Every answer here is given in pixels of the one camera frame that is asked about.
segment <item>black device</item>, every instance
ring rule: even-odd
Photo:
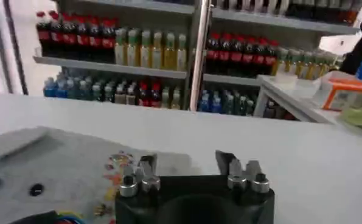
[[[216,151],[221,175],[158,177],[154,159],[144,156],[136,174],[124,168],[117,224],[274,223],[274,191],[258,161],[243,170],[233,154]]]

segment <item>store shelf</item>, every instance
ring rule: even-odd
[[[257,79],[234,77],[234,76],[227,76],[227,75],[204,74],[204,81],[216,82],[216,83],[228,83],[228,84],[235,84],[235,85],[245,85],[245,86],[260,86],[260,82]]]
[[[116,5],[129,8],[137,8],[144,10],[152,10],[159,12],[172,12],[185,15],[191,15],[194,12],[193,5],[181,5],[167,2],[156,2],[156,1],[131,1],[131,0],[80,0],[82,2],[93,2],[97,4]]]
[[[109,71],[109,72],[118,72],[124,74],[134,74],[134,75],[149,75],[155,77],[164,77],[171,79],[185,79],[186,72],[178,71],[168,71],[168,70],[159,70],[159,69],[150,69],[142,67],[133,67],[133,66],[123,66],[123,65],[114,65],[107,63],[97,63],[90,61],[78,61],[70,60],[63,58],[53,58],[53,57],[39,57],[33,56],[33,59],[39,64],[45,65],[57,65],[69,68],[82,68],[82,69],[93,69],[99,71]]]
[[[261,13],[234,12],[222,9],[213,9],[213,18],[287,27],[301,30],[311,30],[316,32],[322,32],[326,35],[348,35],[355,34],[357,31],[359,31],[358,28],[344,25],[304,21],[294,18],[285,18],[281,16],[273,16]]]

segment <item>gray mat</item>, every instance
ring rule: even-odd
[[[130,153],[138,161],[155,149],[138,150],[92,136],[48,129],[47,135],[0,161],[0,223],[6,224],[50,210],[72,210],[88,223],[108,223],[95,218],[94,206],[111,186],[104,175],[110,155]],[[185,154],[158,153],[158,175],[198,175]],[[42,183],[44,193],[29,196],[29,188]]]

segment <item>white table surface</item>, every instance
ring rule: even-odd
[[[362,223],[362,135],[334,125],[0,95],[0,133],[37,125],[186,153],[196,174],[218,173],[216,149],[258,159],[275,223]]]
[[[291,86],[277,83],[274,81],[274,77],[269,75],[260,75],[258,76],[258,79],[261,82],[262,88],[268,88],[290,105],[301,110],[316,121],[331,124],[336,124],[338,122],[336,118],[339,116],[339,112],[322,110],[312,104],[310,99],[313,97],[318,87],[313,84],[313,81],[299,79],[295,86]]]

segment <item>orange box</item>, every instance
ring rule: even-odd
[[[331,77],[323,80],[312,101],[325,110],[362,107],[362,81]]]

